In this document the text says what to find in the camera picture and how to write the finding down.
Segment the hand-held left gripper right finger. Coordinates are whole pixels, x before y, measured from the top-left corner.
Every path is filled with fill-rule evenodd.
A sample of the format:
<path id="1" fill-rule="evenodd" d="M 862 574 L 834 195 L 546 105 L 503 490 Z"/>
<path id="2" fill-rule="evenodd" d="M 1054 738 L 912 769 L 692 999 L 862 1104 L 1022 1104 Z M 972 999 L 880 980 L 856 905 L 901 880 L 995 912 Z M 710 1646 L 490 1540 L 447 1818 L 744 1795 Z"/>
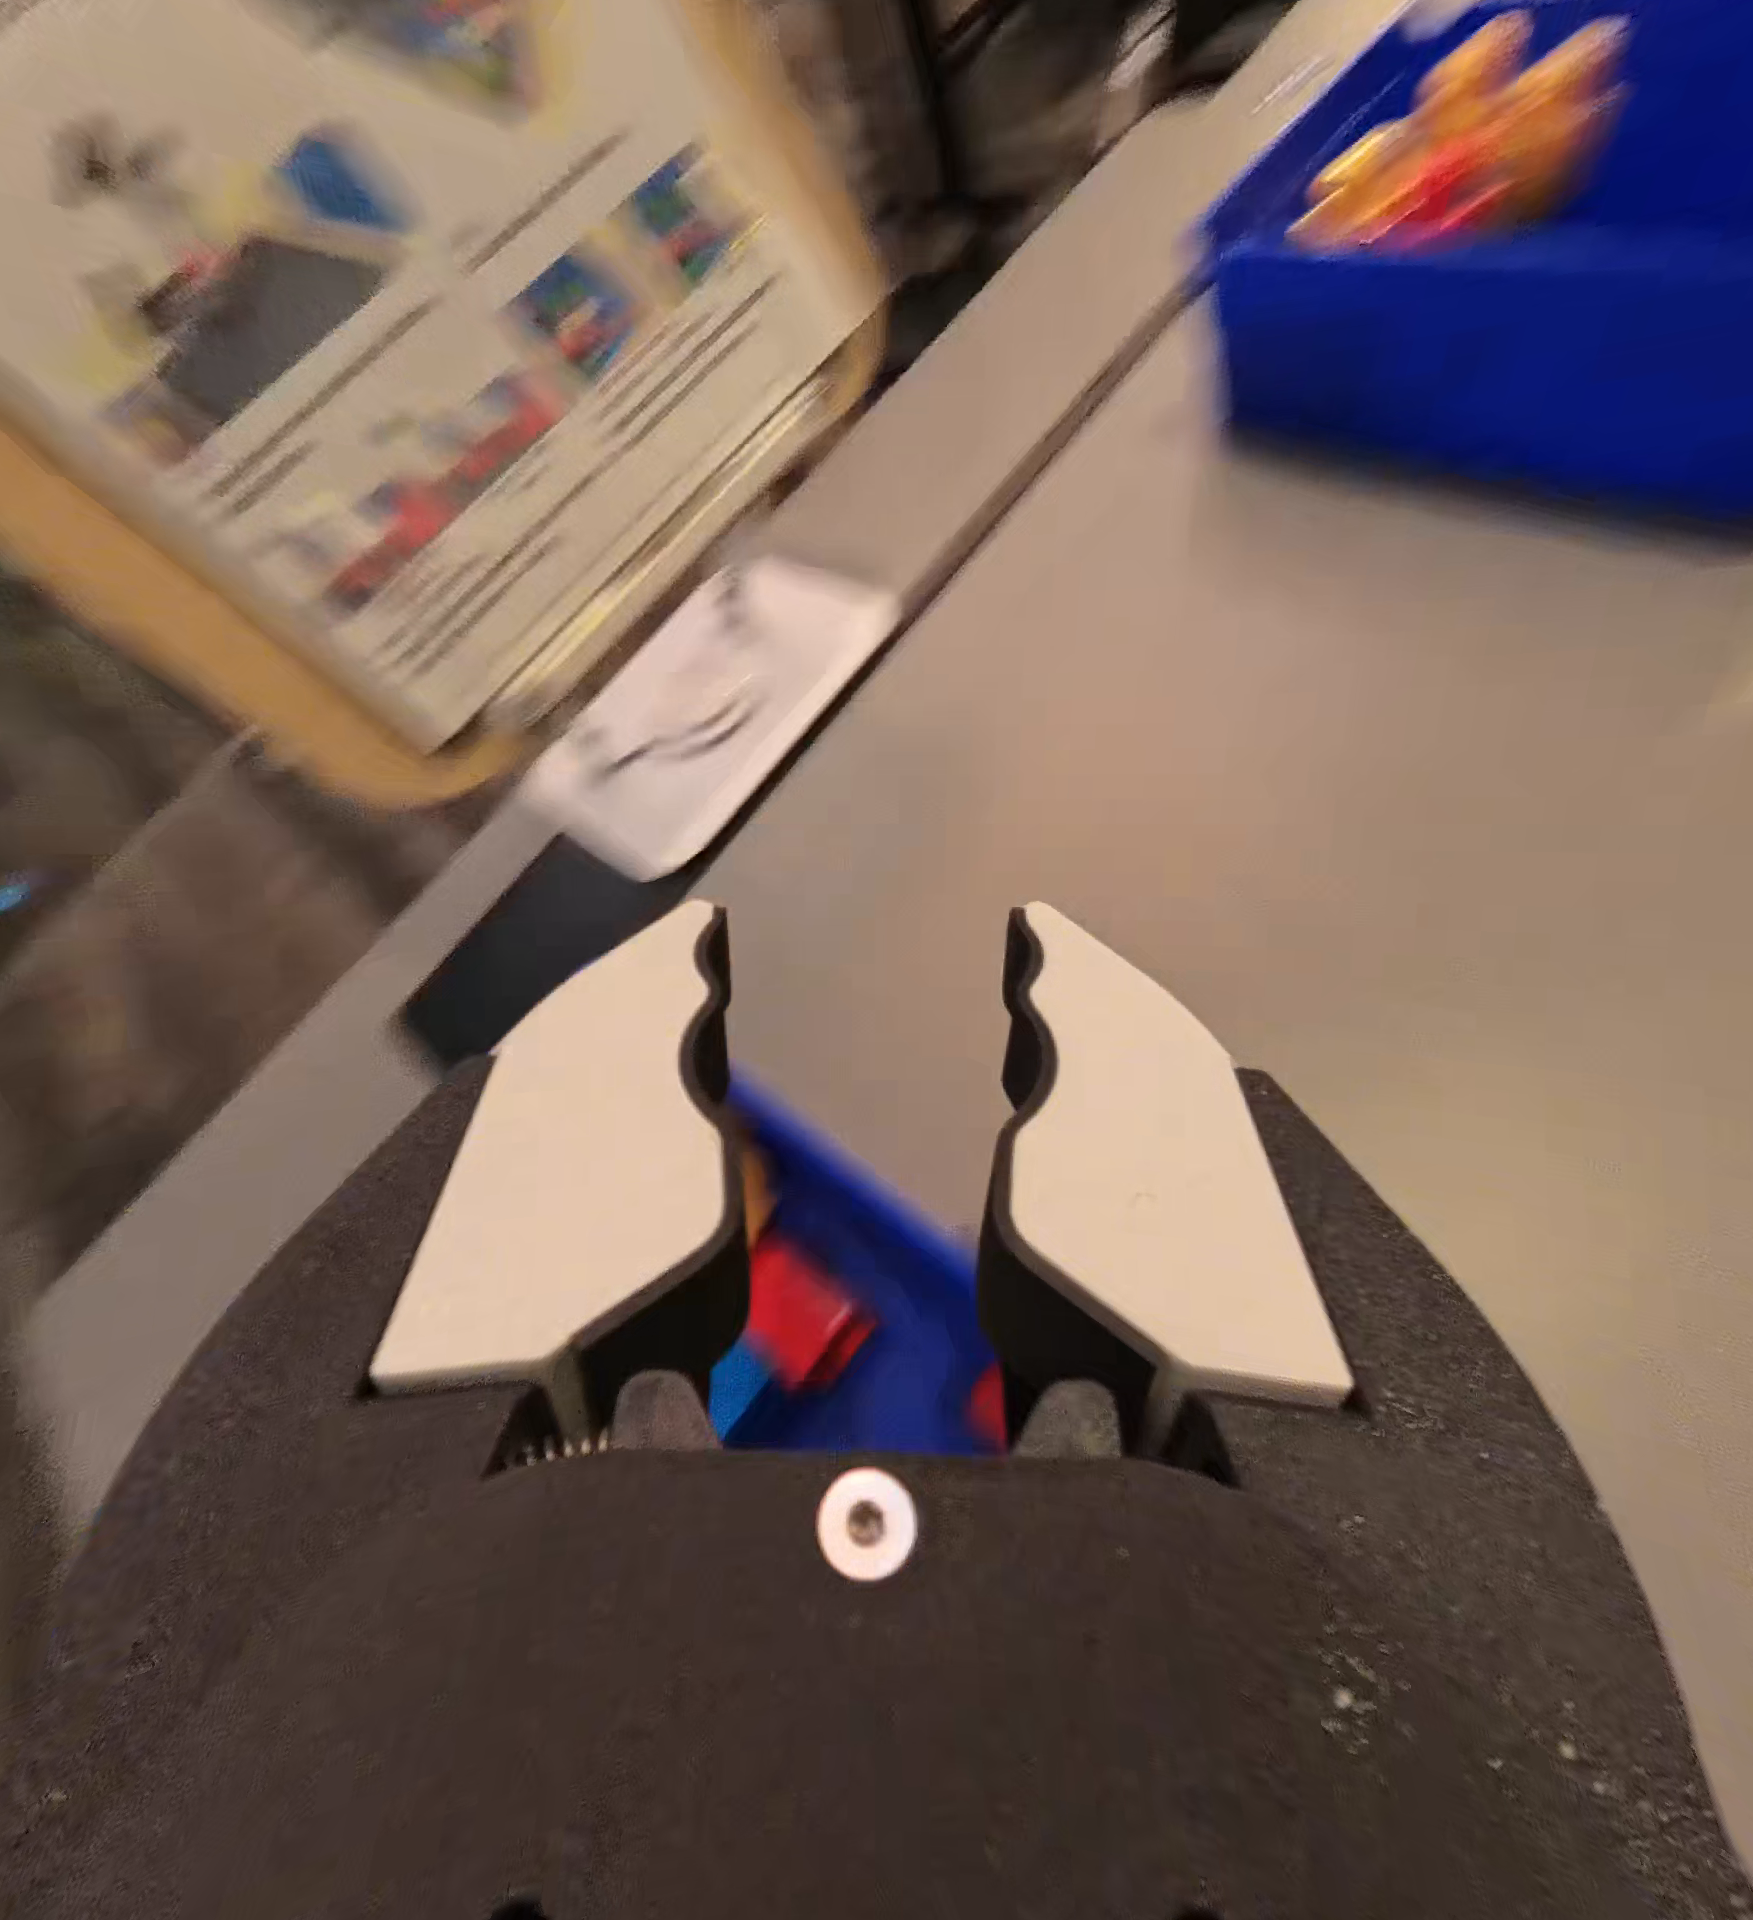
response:
<path id="1" fill-rule="evenodd" d="M 1344 1409 L 1344 1338 L 1212 1030 L 1043 899 L 1007 912 L 1002 999 L 978 1319 L 1013 1421 L 1054 1381 L 1100 1381 L 1123 1421 L 1185 1396 Z"/>

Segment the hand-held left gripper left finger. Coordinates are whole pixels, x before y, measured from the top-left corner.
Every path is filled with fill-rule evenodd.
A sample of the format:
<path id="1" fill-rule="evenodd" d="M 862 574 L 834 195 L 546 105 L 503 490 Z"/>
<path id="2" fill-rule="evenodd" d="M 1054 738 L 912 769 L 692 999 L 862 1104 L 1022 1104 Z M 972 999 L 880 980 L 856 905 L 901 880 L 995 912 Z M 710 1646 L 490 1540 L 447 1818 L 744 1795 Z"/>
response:
<path id="1" fill-rule="evenodd" d="M 565 1445 L 712 1445 L 753 1310 L 726 1006 L 726 909 L 686 899 L 490 1051 L 376 1396 L 528 1385 Z"/>

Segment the blue mega block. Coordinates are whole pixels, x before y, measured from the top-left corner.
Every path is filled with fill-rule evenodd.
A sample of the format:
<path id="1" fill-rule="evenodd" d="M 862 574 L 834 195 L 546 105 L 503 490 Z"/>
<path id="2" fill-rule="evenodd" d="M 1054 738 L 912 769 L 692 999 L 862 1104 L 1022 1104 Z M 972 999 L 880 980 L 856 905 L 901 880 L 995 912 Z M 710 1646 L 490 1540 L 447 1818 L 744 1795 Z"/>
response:
<path id="1" fill-rule="evenodd" d="M 710 1381 L 710 1414 L 722 1446 L 780 1446 L 791 1422 L 791 1391 L 754 1338 L 738 1338 Z"/>

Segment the blue plastic bin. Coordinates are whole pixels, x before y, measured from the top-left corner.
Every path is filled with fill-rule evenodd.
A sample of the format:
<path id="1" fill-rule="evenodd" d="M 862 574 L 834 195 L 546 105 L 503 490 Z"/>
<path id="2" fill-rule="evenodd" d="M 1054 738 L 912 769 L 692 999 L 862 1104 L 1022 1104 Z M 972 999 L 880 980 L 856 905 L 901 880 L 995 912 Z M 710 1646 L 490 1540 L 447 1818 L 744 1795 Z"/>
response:
<path id="1" fill-rule="evenodd" d="M 822 1262 L 878 1315 L 852 1365 L 807 1396 L 791 1396 L 780 1446 L 978 1455 L 964 1427 L 969 1381 L 994 1360 L 978 1328 L 972 1256 L 907 1209 L 828 1136 L 738 1078 L 726 1060 L 726 1118 L 775 1166 L 775 1230 Z M 565 1445 L 555 1421 L 515 1462 L 609 1455 L 610 1437 Z"/>
<path id="2" fill-rule="evenodd" d="M 1403 11 L 1210 205 L 1223 415 L 1336 455 L 1690 525 L 1753 525 L 1753 4 L 1526 4 L 1537 53 L 1621 16 L 1621 105 L 1543 224 L 1306 255 L 1340 151 L 1501 4 Z"/>

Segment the group of mega blocks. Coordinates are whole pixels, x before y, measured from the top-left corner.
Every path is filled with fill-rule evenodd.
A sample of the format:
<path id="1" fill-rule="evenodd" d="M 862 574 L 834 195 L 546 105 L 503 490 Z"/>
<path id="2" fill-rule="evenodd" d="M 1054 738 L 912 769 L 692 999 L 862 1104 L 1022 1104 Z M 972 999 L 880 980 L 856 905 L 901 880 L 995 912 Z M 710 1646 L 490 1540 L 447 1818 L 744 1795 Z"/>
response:
<path id="1" fill-rule="evenodd" d="M 1606 16 L 1537 53 L 1537 16 L 1501 11 L 1444 53 L 1406 116 L 1336 152 L 1285 224 L 1300 255 L 1418 255 L 1554 218 L 1621 116 L 1635 24 Z"/>

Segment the instruction sheet board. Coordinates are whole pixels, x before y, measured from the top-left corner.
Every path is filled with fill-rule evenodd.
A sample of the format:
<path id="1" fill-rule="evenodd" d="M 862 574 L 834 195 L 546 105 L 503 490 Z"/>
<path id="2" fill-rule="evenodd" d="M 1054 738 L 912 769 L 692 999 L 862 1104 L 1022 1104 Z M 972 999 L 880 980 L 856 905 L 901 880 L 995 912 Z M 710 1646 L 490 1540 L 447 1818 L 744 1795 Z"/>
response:
<path id="1" fill-rule="evenodd" d="M 331 796 L 526 762 L 880 346 L 753 4 L 0 4 L 0 565 Z"/>

